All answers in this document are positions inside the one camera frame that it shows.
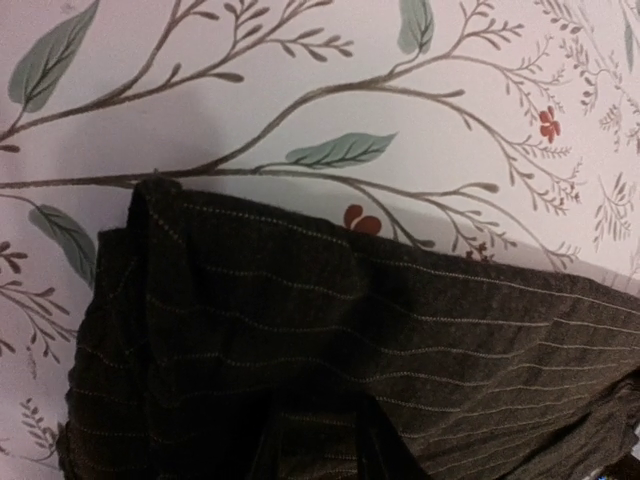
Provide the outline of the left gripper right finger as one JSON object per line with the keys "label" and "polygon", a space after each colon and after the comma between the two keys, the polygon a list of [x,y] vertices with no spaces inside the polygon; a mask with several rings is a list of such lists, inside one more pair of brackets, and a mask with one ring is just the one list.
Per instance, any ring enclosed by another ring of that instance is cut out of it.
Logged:
{"label": "left gripper right finger", "polygon": [[361,395],[357,398],[355,436],[359,479],[430,478],[371,396]]}

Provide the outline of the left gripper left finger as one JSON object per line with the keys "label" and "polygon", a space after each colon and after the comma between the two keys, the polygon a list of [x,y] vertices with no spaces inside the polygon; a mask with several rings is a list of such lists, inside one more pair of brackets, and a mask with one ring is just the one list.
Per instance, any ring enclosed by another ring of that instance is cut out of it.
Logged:
{"label": "left gripper left finger", "polygon": [[279,478],[284,433],[283,413],[282,401],[274,399],[246,479],[275,480]]}

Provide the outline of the black striped garment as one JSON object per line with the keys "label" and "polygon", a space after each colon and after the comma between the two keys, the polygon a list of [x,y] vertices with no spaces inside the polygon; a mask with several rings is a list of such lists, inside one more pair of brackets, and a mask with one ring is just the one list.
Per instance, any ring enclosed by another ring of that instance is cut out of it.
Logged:
{"label": "black striped garment", "polygon": [[99,236],[57,440],[68,479],[359,479],[373,397],[429,479],[581,479],[639,439],[639,301],[268,205],[136,185]]}

